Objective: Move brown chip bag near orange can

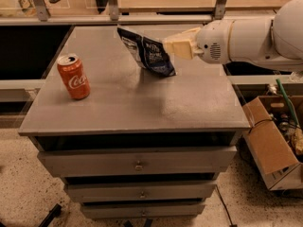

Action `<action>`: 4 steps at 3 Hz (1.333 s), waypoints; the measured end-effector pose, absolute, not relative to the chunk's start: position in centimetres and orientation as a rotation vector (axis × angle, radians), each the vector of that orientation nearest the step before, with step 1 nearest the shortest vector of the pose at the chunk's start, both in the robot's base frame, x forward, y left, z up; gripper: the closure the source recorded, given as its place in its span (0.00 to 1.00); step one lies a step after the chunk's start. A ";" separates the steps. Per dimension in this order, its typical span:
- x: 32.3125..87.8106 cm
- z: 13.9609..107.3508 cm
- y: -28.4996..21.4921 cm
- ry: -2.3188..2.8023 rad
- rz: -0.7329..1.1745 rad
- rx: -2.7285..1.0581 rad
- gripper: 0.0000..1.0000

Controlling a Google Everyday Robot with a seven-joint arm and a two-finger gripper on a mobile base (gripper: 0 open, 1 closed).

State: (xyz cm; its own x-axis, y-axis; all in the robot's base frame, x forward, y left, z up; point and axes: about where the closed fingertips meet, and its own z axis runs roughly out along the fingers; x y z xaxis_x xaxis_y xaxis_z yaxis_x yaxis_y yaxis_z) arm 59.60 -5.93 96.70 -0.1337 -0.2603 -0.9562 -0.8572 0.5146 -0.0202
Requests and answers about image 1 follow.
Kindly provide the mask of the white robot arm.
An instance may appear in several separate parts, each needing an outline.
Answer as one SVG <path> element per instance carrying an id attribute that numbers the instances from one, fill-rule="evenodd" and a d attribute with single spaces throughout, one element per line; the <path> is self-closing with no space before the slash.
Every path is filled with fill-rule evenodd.
<path id="1" fill-rule="evenodd" d="M 275 16 L 222 19 L 169 36 L 165 51 L 207 63 L 248 62 L 286 72 L 303 70 L 303 0 L 285 4 Z"/>

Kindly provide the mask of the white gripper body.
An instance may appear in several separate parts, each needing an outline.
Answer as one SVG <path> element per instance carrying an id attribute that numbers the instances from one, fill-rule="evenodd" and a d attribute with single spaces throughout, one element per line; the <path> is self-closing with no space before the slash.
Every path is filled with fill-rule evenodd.
<path id="1" fill-rule="evenodd" d="M 233 24 L 233 20 L 216 20 L 202 27 L 196 39 L 201 50 L 198 57 L 202 61 L 221 64 L 230 62 L 229 41 Z"/>

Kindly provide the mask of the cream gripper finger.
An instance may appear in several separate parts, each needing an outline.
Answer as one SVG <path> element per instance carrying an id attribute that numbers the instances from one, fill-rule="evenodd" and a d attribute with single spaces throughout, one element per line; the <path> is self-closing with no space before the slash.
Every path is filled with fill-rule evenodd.
<path id="1" fill-rule="evenodd" d="M 164 43 L 176 43 L 181 41 L 195 42 L 197 40 L 197 35 L 200 31 L 201 31 L 200 27 L 194 27 L 177 34 L 170 35 L 165 39 L 163 39 L 163 42 Z"/>
<path id="2" fill-rule="evenodd" d="M 168 54 L 174 54 L 186 60 L 192 60 L 195 56 L 204 54 L 204 50 L 190 39 L 165 40 L 164 48 Z"/>

